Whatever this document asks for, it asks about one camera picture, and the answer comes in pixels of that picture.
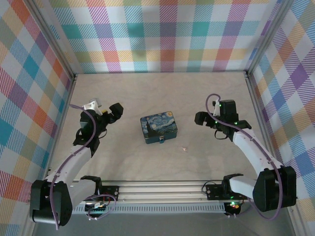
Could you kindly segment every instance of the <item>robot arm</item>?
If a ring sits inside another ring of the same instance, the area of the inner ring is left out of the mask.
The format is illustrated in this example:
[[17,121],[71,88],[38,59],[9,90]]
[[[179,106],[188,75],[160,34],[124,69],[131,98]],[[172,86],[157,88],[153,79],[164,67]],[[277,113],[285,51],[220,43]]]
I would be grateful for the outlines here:
[[101,189],[99,177],[84,176],[79,183],[70,188],[74,178],[81,168],[92,158],[99,145],[99,136],[107,132],[106,126],[112,124],[123,114],[123,107],[116,103],[110,107],[112,113],[100,111],[100,102],[93,99],[83,106],[90,113],[96,125],[95,134],[91,142],[83,147],[92,137],[94,124],[91,118],[81,113],[81,128],[76,133],[73,147],[70,152],[71,159],[66,164],[61,164],[62,169],[57,174],[60,166],[56,168],[45,180],[36,180],[31,187],[30,218],[33,222],[55,224],[50,203],[50,187],[53,187],[53,202],[58,216],[58,225],[64,226],[70,219],[72,209],[91,195],[97,195]]
[[215,111],[212,114],[219,121],[237,126],[242,129],[249,136],[245,135],[239,130],[223,125],[215,121],[207,112],[198,112],[195,116],[195,123],[209,126],[222,132],[229,138],[236,146],[238,146],[249,160],[257,174],[257,180],[250,179],[242,174],[232,174],[225,176],[222,181],[222,188],[224,195],[227,198],[232,198],[233,193],[242,194],[254,200],[257,208],[264,212],[277,209],[279,202],[279,185],[274,167],[270,161],[267,160],[262,150],[258,148],[260,145],[262,149],[269,155],[271,161],[278,169],[283,185],[283,201],[282,207],[289,207],[296,204],[296,173],[291,166],[284,167],[281,162],[276,160],[267,149],[261,145],[257,140],[252,127],[246,120],[239,120],[236,113],[236,105],[233,100],[214,101],[213,106]]

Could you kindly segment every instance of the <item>small white object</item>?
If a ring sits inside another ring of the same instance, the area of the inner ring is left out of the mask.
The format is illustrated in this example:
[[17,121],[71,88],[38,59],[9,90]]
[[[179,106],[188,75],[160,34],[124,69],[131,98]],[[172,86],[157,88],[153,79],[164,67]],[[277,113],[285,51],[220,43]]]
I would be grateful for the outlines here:
[[215,104],[215,111],[213,112],[213,116],[219,117],[220,116],[220,102],[217,99]]
[[97,102],[97,99],[92,100],[90,103],[83,105],[84,110],[93,110],[100,116],[103,115],[102,111],[99,109],[101,105]]
[[100,203],[96,203],[95,205],[94,205],[94,208],[99,208],[100,207]]

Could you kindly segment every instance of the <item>colorful checkered fabric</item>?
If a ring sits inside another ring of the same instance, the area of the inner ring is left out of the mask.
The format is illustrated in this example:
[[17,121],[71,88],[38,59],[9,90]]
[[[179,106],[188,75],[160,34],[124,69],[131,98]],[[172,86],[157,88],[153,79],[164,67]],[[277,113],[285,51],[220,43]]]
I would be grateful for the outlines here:
[[0,236],[18,235],[43,177],[70,79],[23,0],[0,4]]
[[315,1],[297,0],[254,73],[276,155],[297,173],[297,194],[315,235]]
[[265,35],[266,33],[269,31],[270,29],[270,26],[271,26],[271,23],[273,21],[273,19],[275,18],[279,8],[280,8],[280,5],[282,4],[283,0],[277,0],[277,3],[275,4],[268,20],[267,20],[267,23],[265,24],[265,27],[264,29],[262,30],[261,34],[260,34],[260,37],[251,53],[251,56],[250,56],[250,59],[248,60],[247,64],[246,64],[246,67],[245,67],[245,70],[248,70],[251,63],[252,63],[252,60],[254,59],[254,57],[256,56],[256,53],[257,53],[257,50],[258,48],[261,46],[261,43],[263,42],[263,40],[265,39]]
[[36,2],[73,70],[81,73],[244,70],[276,4],[50,0],[48,9]]

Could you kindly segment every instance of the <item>painted tin lid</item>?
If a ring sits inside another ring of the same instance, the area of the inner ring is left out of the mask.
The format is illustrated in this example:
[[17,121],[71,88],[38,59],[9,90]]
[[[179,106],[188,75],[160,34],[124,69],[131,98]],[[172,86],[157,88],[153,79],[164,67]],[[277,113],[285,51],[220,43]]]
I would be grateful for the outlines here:
[[163,112],[140,119],[145,139],[177,133],[177,125],[172,112]]

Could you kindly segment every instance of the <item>starry night tin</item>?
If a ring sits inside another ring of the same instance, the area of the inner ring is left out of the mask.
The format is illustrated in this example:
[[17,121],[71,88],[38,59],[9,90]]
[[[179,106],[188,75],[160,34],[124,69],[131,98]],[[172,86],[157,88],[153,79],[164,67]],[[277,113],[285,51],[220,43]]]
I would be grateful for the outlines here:
[[164,143],[165,140],[177,136],[177,125],[172,112],[142,117],[140,121],[146,144]]

